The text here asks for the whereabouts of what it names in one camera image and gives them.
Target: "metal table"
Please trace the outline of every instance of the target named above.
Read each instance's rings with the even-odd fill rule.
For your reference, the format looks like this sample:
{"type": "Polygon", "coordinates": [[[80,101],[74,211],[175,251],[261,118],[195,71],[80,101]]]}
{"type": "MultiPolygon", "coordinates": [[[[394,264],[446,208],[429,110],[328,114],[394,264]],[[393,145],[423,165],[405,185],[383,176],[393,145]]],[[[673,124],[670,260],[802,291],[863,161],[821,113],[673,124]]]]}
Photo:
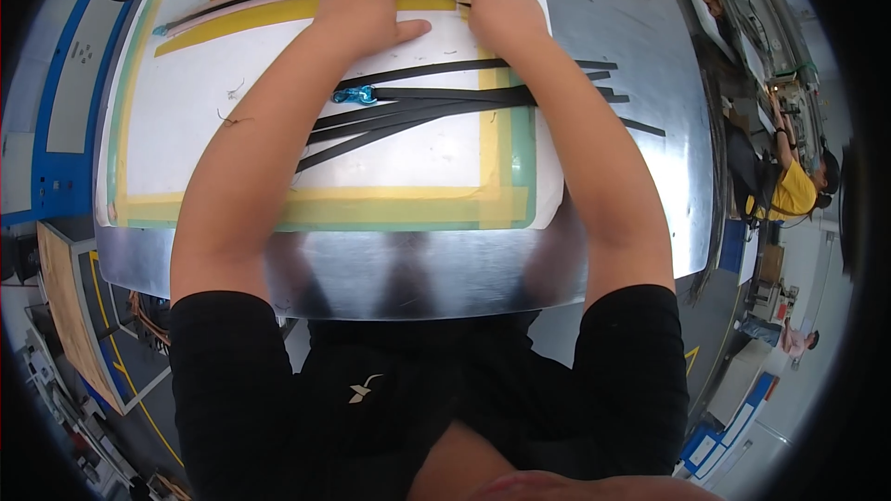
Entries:
{"type": "MultiPolygon", "coordinates": [[[[631,97],[614,106],[618,115],[667,132],[662,139],[632,130],[665,206],[674,276],[702,270],[712,217],[711,140],[680,8],[674,0],[548,5],[554,37],[574,58],[618,63],[608,85],[631,97]]],[[[273,307],[286,317],[436,319],[581,302],[585,236],[566,200],[544,230],[277,233],[266,255],[273,307]]],[[[174,230],[95,231],[107,281],[169,297],[174,230]]]]}

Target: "black t-shirt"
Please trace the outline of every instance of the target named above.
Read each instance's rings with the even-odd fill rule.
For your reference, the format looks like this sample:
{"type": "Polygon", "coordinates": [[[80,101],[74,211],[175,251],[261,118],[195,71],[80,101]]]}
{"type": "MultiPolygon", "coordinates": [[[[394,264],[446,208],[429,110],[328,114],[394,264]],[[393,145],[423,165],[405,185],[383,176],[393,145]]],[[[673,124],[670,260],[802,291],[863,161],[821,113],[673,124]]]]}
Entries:
{"type": "Polygon", "coordinates": [[[669,290],[637,285],[596,301],[572,369],[536,354],[504,318],[314,322],[291,373],[260,298],[177,302],[176,428],[198,499],[405,499],[454,420],[519,470],[672,472],[689,397],[669,290]]]}

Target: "person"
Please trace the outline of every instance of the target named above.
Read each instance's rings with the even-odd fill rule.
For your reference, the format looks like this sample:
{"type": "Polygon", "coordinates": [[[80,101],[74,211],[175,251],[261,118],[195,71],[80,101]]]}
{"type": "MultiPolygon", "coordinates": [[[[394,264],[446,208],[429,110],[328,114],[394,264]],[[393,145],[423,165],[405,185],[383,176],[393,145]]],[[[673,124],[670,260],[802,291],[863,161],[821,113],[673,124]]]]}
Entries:
{"type": "Polygon", "coordinates": [[[585,227],[572,369],[533,352],[529,320],[512,315],[311,321],[292,373],[264,248],[294,167],[351,64],[430,30],[397,23],[395,0],[320,0],[207,145],[179,215],[170,363],[197,498],[714,498],[666,476],[690,398],[668,228],[640,151],[536,0],[471,3],[479,44],[548,121],[585,227]]]}
{"type": "MultiPolygon", "coordinates": [[[[771,104],[774,108],[774,120],[779,121],[774,137],[782,173],[777,179],[767,218],[789,220],[801,215],[811,215],[818,208],[826,209],[832,203],[832,194],[839,190],[838,160],[823,141],[820,167],[808,177],[798,158],[798,143],[792,120],[781,112],[776,95],[771,95],[771,104]]],[[[755,198],[750,195],[746,202],[746,213],[752,213],[754,205],[755,198]]],[[[755,218],[764,218],[763,207],[758,207],[755,211],[755,218]]]]}
{"type": "Polygon", "coordinates": [[[804,333],[793,329],[788,317],[783,320],[783,325],[768,323],[760,317],[746,317],[742,322],[734,321],[733,328],[753,339],[761,339],[774,348],[779,344],[782,351],[793,359],[800,358],[805,349],[812,351],[820,340],[819,331],[808,333],[805,337],[804,333]]]}

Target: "shirt logo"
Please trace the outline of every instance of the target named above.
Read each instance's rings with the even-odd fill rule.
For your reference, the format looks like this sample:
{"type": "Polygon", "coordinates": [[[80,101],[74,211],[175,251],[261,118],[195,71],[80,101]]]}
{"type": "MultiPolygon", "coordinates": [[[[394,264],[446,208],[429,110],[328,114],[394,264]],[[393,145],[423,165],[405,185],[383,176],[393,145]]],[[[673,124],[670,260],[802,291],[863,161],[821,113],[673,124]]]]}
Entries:
{"type": "Polygon", "coordinates": [[[362,402],[365,398],[365,395],[372,392],[371,389],[368,388],[369,382],[371,382],[375,377],[381,377],[383,373],[374,373],[373,375],[369,375],[368,379],[365,380],[364,385],[350,385],[349,387],[355,391],[355,395],[349,400],[349,404],[356,404],[357,402],[362,402]]]}

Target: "blue clip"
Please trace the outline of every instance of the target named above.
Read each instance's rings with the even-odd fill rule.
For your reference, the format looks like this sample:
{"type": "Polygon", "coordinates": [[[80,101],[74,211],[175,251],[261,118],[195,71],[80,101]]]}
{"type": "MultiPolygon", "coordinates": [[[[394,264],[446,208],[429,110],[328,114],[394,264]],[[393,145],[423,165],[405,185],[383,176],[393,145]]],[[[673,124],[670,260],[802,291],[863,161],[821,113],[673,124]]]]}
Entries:
{"type": "Polygon", "coordinates": [[[361,88],[337,90],[331,96],[331,100],[335,103],[359,103],[360,105],[374,105],[378,102],[374,98],[374,88],[370,85],[363,85],[361,88]]]}

